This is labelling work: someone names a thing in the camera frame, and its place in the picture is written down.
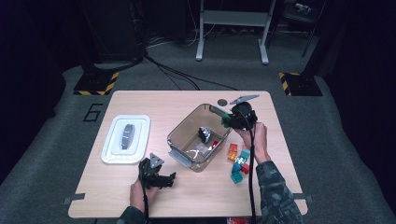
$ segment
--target orange block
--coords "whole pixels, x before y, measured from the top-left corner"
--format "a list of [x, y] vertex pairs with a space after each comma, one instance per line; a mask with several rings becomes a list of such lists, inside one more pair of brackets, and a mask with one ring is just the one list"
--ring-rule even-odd
[[234, 162], [236, 160], [238, 154], [238, 145], [237, 144], [230, 144], [230, 147], [228, 148], [228, 160]]

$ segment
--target gray carpet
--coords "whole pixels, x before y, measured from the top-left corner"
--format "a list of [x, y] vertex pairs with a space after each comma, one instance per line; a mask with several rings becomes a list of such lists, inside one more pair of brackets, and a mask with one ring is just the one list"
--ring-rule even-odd
[[[283, 92], [278, 73], [303, 71], [315, 43], [302, 58], [303, 38], [276, 35], [268, 49], [270, 64], [262, 65], [258, 38], [234, 35], [206, 40], [204, 59], [199, 63], [195, 61], [197, 43], [190, 47], [160, 45], [148, 48], [148, 54], [159, 63], [195, 77], [238, 90], [271, 93], [303, 192], [315, 200], [308, 205], [306, 223], [396, 223], [375, 177], [343, 132], [336, 105], [322, 77], [316, 77], [322, 97], [286, 96]], [[81, 74], [79, 67], [64, 73], [66, 90], [55, 108], [57, 116], [48, 119], [1, 185], [0, 223], [94, 222], [94, 218], [70, 218], [68, 205], [62, 205], [63, 199], [76, 190], [111, 98], [111, 94], [74, 95], [73, 88]], [[175, 79], [175, 82], [183, 91], [194, 90], [185, 81]], [[198, 80], [196, 84], [201, 90], [228, 90]], [[112, 92], [118, 90], [178, 88], [153, 63], [144, 60], [120, 72]], [[101, 111], [99, 118], [96, 122], [84, 122], [92, 104], [103, 104], [95, 108]], [[114, 222], [114, 218], [97, 220], [97, 223]]]

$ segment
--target wooden table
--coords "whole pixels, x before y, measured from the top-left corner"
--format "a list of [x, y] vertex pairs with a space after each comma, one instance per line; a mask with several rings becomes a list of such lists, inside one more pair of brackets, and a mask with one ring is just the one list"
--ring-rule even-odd
[[[129, 205], [129, 189], [138, 175], [138, 164], [106, 164], [102, 149], [110, 124], [117, 115], [147, 115], [151, 119], [146, 157], [152, 152], [164, 160], [160, 175], [177, 172], [174, 186], [160, 190], [150, 207], [151, 217], [249, 217], [251, 209], [248, 177], [241, 183], [231, 180], [232, 164], [227, 160], [228, 146], [243, 144], [240, 136], [231, 132], [219, 154], [201, 172], [195, 173], [169, 156], [166, 137], [193, 109], [203, 103], [218, 105], [241, 95], [259, 94], [249, 103], [259, 121], [268, 127], [268, 151], [286, 179], [292, 193], [302, 193], [288, 146], [280, 127], [271, 96], [266, 91], [116, 91], [109, 103], [102, 125], [92, 147], [76, 194], [85, 193], [83, 200], [73, 201], [70, 217], [119, 217]], [[231, 113], [231, 105], [219, 106]], [[261, 215], [260, 189], [253, 172], [256, 213]], [[305, 200], [296, 200], [306, 214]]]

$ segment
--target white tray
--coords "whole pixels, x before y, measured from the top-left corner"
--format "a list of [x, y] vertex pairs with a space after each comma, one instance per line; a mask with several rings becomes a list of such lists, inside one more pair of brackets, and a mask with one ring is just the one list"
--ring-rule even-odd
[[[137, 163], [143, 159], [149, 140], [150, 118], [147, 115], [118, 115], [113, 119], [102, 150], [105, 163]], [[121, 138], [127, 124], [134, 125], [132, 144], [121, 148]]]

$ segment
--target red block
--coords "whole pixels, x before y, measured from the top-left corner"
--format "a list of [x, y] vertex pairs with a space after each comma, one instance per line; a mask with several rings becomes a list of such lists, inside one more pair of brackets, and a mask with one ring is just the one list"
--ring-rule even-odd
[[243, 172], [243, 173], [245, 173], [247, 175], [248, 174], [248, 170], [249, 170], [248, 164], [244, 163], [242, 165], [242, 167], [241, 167], [241, 172]]

